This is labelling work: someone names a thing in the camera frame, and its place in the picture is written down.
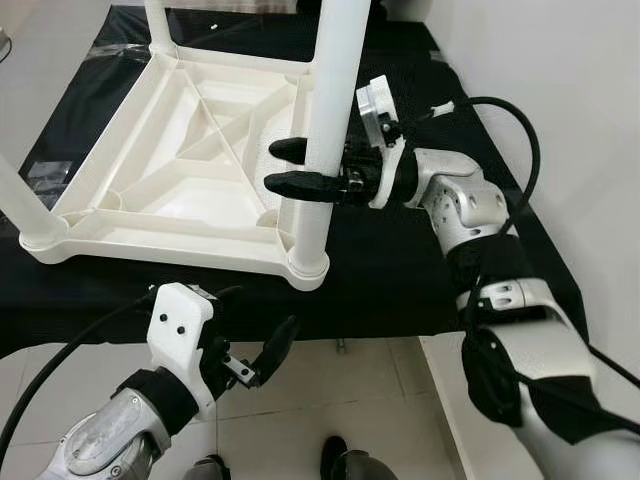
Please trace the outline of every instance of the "white cylindrical leg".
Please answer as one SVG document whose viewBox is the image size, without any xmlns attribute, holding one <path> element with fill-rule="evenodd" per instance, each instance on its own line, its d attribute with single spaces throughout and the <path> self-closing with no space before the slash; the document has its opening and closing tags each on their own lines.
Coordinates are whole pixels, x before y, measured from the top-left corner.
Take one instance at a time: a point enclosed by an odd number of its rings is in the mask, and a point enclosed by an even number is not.
<svg viewBox="0 0 640 480">
<path fill-rule="evenodd" d="M 49 212 L 0 155 L 0 210 L 20 230 L 21 241 L 45 248 L 64 237 L 67 222 Z"/>
<path fill-rule="evenodd" d="M 315 88 L 305 170 L 336 176 L 353 102 L 362 43 L 371 0 L 323 0 L 314 57 Z M 333 206 L 303 202 L 290 252 L 293 270 L 301 276 L 324 275 Z"/>
<path fill-rule="evenodd" d="M 162 0 L 144 0 L 144 8 L 147 13 L 147 22 L 151 32 L 151 53 L 160 52 L 175 57 L 176 44 L 169 33 L 167 14 L 164 11 Z"/>
</svg>

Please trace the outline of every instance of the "tiled floor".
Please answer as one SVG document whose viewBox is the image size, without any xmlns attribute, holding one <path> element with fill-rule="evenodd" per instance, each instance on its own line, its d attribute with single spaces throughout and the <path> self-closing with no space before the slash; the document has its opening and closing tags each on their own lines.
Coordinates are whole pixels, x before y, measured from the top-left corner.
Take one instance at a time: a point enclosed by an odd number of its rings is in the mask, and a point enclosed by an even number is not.
<svg viewBox="0 0 640 480">
<path fill-rule="evenodd" d="M 0 361 L 2 423 L 58 348 L 35 347 Z M 259 348 L 236 344 L 233 350 L 252 359 Z M 151 480 L 181 480 L 193 462 L 212 452 L 225 458 L 234 480 L 319 480 L 320 449 L 333 433 L 383 460 L 400 480 L 453 479 L 418 340 L 348 340 L 347 348 L 346 355 L 338 355 L 332 341 L 294 344 L 265 387 L 237 387 L 219 401 L 216 421 L 194 421 L 175 437 Z M 0 480 L 34 479 L 57 439 L 148 363 L 145 345 L 81 347 L 33 400 Z"/>
</svg>

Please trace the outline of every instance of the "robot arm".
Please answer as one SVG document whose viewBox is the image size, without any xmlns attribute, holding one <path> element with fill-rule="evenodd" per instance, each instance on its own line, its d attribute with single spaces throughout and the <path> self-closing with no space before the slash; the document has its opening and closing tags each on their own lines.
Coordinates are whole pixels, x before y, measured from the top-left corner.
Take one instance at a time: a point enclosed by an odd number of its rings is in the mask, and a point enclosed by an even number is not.
<svg viewBox="0 0 640 480">
<path fill-rule="evenodd" d="M 487 279 L 474 334 L 462 349 L 474 405 L 510 426 L 546 477 L 637 479 L 640 436 L 594 414 L 600 406 L 587 346 L 547 283 L 535 277 L 515 228 L 498 235 L 509 216 L 503 193 L 462 153 L 404 152 L 384 77 L 358 90 L 357 100 L 370 146 L 346 145 L 338 178 L 293 171 L 267 177 L 267 188 L 302 200 L 370 208 L 395 200 L 424 209 L 451 271 L 460 318 L 481 268 Z M 432 113 L 453 109 L 449 102 Z M 302 142 L 276 142 L 272 154 L 302 165 Z M 582 408 L 558 400 L 563 392 Z"/>
<path fill-rule="evenodd" d="M 210 418 L 215 401 L 236 383 L 263 385 L 286 357 L 298 322 L 283 322 L 250 364 L 212 335 L 219 307 L 200 288 L 162 285 L 147 334 L 155 370 L 134 373 L 100 411 L 78 422 L 39 480 L 147 479 L 191 418 Z"/>
</svg>

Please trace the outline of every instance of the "black cloth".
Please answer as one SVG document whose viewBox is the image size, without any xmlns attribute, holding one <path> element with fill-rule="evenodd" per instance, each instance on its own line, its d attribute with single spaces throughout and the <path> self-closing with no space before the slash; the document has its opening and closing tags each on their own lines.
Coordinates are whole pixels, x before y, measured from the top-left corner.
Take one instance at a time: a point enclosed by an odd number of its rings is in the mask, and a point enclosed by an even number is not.
<svg viewBox="0 0 640 480">
<path fill-rule="evenodd" d="M 317 17 L 169 10 L 176 42 L 197 48 L 308 61 Z M 218 28 L 211 29 L 213 24 Z M 21 174 L 34 165 L 71 162 L 68 183 L 149 60 L 144 10 L 112 7 Z M 385 74 L 408 149 L 461 151 L 513 203 L 520 195 L 473 111 L 416 124 L 431 105 L 464 96 L 455 72 L 439 60 L 437 45 L 420 23 L 370 22 L 357 86 Z M 349 134 L 365 138 L 354 104 Z M 457 329 L 454 289 L 424 212 L 392 205 L 385 210 L 336 207 L 327 253 L 331 268 L 314 292 L 296 291 L 278 277 L 97 257 L 43 265 L 23 251 L 14 229 L 0 228 L 0 356 L 19 348 L 66 341 L 97 316 L 170 281 L 215 292 L 245 286 L 226 308 L 218 332 L 230 340 L 264 340 L 289 314 L 302 320 L 299 338 L 434 335 Z M 538 218 L 529 211 L 517 225 L 535 273 L 586 336 L 580 291 Z M 104 327 L 90 342 L 144 341 L 148 312 Z"/>
</svg>

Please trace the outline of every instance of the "white 3d printed part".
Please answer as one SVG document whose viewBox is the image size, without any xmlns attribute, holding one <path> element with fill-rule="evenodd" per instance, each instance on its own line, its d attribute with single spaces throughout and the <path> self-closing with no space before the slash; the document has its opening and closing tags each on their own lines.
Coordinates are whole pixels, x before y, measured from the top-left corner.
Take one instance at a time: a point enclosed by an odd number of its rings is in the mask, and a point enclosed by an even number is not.
<svg viewBox="0 0 640 480">
<path fill-rule="evenodd" d="M 337 175 L 370 0 L 325 0 L 311 63 L 176 46 L 160 0 L 153 56 L 51 212 L 0 157 L 0 210 L 43 263 L 74 255 L 280 275 L 320 286 L 330 204 L 281 199 L 268 153 L 308 136 L 304 168 Z"/>
</svg>

